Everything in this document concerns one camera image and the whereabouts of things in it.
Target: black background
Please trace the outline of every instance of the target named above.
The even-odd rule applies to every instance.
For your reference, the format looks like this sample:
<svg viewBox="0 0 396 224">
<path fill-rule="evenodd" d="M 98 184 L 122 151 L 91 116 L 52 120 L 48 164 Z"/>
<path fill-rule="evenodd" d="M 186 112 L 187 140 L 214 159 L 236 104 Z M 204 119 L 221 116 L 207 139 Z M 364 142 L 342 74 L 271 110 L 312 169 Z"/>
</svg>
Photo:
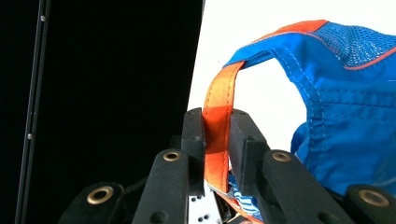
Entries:
<svg viewBox="0 0 396 224">
<path fill-rule="evenodd" d="M 0 3 L 0 223 L 13 223 L 38 0 Z M 131 185 L 181 134 L 201 0 L 52 0 L 26 223 L 85 187 Z"/>
</svg>

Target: white background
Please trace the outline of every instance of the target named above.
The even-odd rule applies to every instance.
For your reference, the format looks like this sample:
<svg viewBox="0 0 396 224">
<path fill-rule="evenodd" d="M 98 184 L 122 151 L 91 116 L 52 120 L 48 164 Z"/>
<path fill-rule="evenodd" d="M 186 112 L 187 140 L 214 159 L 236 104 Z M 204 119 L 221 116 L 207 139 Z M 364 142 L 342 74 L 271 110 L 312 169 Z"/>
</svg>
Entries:
<svg viewBox="0 0 396 224">
<path fill-rule="evenodd" d="M 203 107 L 210 82 L 235 51 L 298 21 L 327 20 L 396 35 L 391 1 L 207 0 L 188 109 Z M 295 129 L 305 121 L 300 93 L 273 59 L 240 71 L 234 108 L 248 112 L 271 149 L 290 150 Z"/>
</svg>

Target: orange strap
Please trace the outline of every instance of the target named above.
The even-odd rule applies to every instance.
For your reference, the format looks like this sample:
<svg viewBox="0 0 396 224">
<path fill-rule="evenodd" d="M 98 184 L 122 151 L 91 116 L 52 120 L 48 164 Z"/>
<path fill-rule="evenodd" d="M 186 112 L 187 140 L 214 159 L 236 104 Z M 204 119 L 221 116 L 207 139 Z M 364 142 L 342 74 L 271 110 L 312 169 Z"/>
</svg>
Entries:
<svg viewBox="0 0 396 224">
<path fill-rule="evenodd" d="M 313 32 L 326 22 L 325 20 L 320 20 L 294 23 L 265 35 L 254 42 L 285 33 Z M 228 192 L 228 141 L 230 118 L 233 113 L 234 84 L 236 75 L 244 63 L 230 64 L 218 73 L 207 91 L 203 109 L 206 136 L 205 179 L 212 188 L 225 193 Z"/>
</svg>

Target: blue garment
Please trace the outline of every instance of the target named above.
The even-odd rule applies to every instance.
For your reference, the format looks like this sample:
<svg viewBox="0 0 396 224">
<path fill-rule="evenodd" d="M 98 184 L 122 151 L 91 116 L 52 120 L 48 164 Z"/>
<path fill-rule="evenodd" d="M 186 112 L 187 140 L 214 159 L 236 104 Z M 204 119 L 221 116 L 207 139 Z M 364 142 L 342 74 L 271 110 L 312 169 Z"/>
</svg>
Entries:
<svg viewBox="0 0 396 224">
<path fill-rule="evenodd" d="M 226 65 L 279 61 L 306 107 L 290 150 L 322 186 L 345 194 L 371 184 L 396 196 L 395 47 L 394 35 L 328 21 L 243 47 Z"/>
</svg>

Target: mesh panel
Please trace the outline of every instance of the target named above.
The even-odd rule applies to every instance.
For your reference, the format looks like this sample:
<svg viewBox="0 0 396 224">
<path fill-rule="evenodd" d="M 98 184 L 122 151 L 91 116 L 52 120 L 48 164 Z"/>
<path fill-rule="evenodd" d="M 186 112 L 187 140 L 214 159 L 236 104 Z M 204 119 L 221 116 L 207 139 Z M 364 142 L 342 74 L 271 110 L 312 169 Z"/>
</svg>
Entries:
<svg viewBox="0 0 396 224">
<path fill-rule="evenodd" d="M 396 47 L 396 36 L 361 26 L 327 22 L 311 34 L 320 38 L 346 67 L 364 65 Z"/>
</svg>

